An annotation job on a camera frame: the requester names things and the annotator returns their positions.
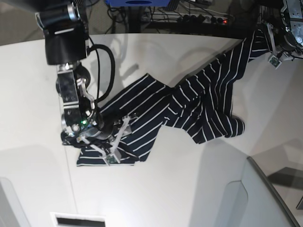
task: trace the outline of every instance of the striped shirt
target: striped shirt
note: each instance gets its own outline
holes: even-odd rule
[[[123,117],[136,113],[132,134],[122,138],[121,163],[145,161],[162,125],[185,130],[195,143],[244,133],[244,122],[232,116],[232,87],[243,77],[249,61],[267,53],[268,43],[258,29],[203,70],[171,88],[149,74],[123,89],[101,108],[102,115]],[[77,166],[106,166],[99,152],[84,147]]]

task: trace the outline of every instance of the white table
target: white table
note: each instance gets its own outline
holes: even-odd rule
[[[110,46],[116,57],[109,99],[145,73],[174,86],[237,42],[157,34],[93,39]],[[109,59],[106,53],[100,57],[105,90]],[[299,61],[286,62],[276,71],[267,56],[248,65],[234,87],[234,113],[246,123],[242,136],[197,145],[184,131],[163,126],[145,163],[76,167],[79,151],[61,145],[56,70],[46,65],[44,41],[2,46],[0,62],[0,177],[12,182],[32,227],[52,226],[49,212],[104,216],[107,227],[195,227],[201,221],[213,226],[225,186],[241,179],[247,155],[264,151],[261,135],[282,105],[293,75],[303,71]],[[94,81],[95,53],[83,65]],[[95,82],[90,91],[95,93]],[[289,111],[303,111],[301,106],[285,105]],[[280,142],[281,137],[270,137],[263,143],[274,147]]]

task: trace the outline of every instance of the blue box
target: blue box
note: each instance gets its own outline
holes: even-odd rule
[[[113,7],[120,6],[167,6],[170,0],[107,0]]]

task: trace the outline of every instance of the cloth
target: cloth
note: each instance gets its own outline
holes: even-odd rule
[[[146,161],[162,125],[185,130],[198,144],[243,134],[244,122],[232,116],[233,83],[243,77],[249,61],[268,49],[266,36],[258,29],[174,88],[146,74],[122,90],[101,108],[105,117],[138,116],[131,121],[132,134],[118,146],[122,159],[117,165]],[[77,166],[104,165],[96,150],[81,149]]]

